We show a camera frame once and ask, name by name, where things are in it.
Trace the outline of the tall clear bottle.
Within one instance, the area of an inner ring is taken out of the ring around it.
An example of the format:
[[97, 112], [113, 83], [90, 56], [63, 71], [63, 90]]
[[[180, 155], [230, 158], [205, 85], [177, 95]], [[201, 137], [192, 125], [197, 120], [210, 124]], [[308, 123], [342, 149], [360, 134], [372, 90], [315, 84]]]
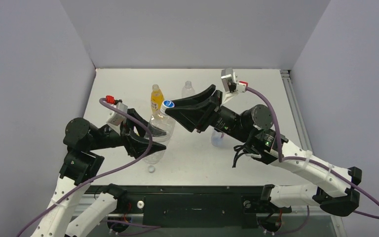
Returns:
[[182, 88], [181, 96], [182, 98], [187, 98], [195, 95], [195, 89], [192, 86], [191, 81], [187, 80], [184, 87]]

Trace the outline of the blue white cap tall bottle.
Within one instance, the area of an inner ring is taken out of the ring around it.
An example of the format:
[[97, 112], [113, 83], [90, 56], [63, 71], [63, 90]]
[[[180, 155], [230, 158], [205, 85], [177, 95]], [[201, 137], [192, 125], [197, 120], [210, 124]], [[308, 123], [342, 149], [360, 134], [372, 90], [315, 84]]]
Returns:
[[150, 166], [148, 167], [148, 172], [149, 172], [149, 173], [154, 173], [154, 172], [155, 172], [155, 167], [154, 167], [153, 165], [150, 165]]

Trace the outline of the yellow juice bottle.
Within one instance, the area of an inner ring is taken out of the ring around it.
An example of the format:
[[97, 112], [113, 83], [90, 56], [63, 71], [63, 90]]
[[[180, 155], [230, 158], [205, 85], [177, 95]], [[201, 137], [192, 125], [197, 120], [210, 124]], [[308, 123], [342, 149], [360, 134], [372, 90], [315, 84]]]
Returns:
[[164, 101], [164, 95], [158, 86], [158, 84], [154, 84], [152, 86], [151, 92], [151, 110], [152, 114], [156, 115], [159, 113], [162, 102]]

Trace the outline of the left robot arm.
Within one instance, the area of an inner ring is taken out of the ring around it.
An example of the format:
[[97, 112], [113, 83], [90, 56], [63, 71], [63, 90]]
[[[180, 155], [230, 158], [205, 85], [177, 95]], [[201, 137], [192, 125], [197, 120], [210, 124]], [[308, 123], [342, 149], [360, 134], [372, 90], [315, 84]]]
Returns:
[[[88, 234], [110, 212], [122, 212], [127, 207], [126, 190], [111, 184], [73, 222], [77, 205], [91, 183], [137, 163], [142, 158], [166, 150], [164, 144], [155, 142], [148, 122], [134, 109], [120, 110], [109, 106], [113, 116], [98, 128], [84, 118], [75, 118], [65, 129], [64, 144], [68, 152], [59, 172], [57, 184], [47, 209], [32, 222], [39, 224], [34, 237], [81, 237]], [[130, 163], [98, 174], [104, 161], [94, 150], [124, 147], [134, 158]]]

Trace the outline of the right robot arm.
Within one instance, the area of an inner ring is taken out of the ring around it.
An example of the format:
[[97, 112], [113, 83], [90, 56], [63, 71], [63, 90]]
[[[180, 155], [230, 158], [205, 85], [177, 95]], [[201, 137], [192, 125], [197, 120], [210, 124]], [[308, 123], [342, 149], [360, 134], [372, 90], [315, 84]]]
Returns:
[[361, 169], [334, 166], [278, 135], [274, 115], [267, 106], [258, 104], [238, 114], [222, 104], [223, 96], [212, 85], [200, 94], [164, 102], [162, 110], [190, 132], [201, 133], [212, 127], [240, 141], [243, 154], [307, 180], [305, 185], [265, 185], [258, 198], [263, 210], [318, 206], [329, 214], [345, 217], [358, 208]]

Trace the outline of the small clear bottle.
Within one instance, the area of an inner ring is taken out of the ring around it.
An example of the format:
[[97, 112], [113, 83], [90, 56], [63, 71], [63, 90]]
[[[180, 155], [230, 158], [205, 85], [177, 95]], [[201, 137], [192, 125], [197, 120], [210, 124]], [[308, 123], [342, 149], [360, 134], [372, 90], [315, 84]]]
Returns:
[[215, 147], [221, 148], [224, 146], [225, 134], [213, 128], [211, 135], [211, 144]]

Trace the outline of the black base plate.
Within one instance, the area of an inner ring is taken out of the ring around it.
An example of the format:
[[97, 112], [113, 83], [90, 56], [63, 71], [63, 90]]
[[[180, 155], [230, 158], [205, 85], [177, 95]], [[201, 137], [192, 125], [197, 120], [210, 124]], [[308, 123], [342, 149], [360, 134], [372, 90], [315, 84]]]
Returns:
[[141, 217], [162, 228], [256, 228], [258, 220], [291, 213], [266, 200], [263, 186], [120, 186], [127, 192], [111, 213]]

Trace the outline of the aluminium frame rail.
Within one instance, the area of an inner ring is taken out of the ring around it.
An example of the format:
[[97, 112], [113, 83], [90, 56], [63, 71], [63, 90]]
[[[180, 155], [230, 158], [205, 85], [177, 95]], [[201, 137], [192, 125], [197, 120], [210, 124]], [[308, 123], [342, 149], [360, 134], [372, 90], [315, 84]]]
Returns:
[[280, 70], [280, 75], [285, 87], [285, 91], [287, 94], [287, 98], [289, 101], [289, 105], [291, 108], [291, 112], [294, 118], [294, 123], [296, 126], [296, 130], [298, 132], [298, 136], [300, 139], [301, 147], [305, 150], [312, 151], [311, 142], [309, 139], [309, 135], [304, 123], [304, 119], [302, 117], [299, 104], [294, 92], [294, 87], [291, 80], [290, 70]]

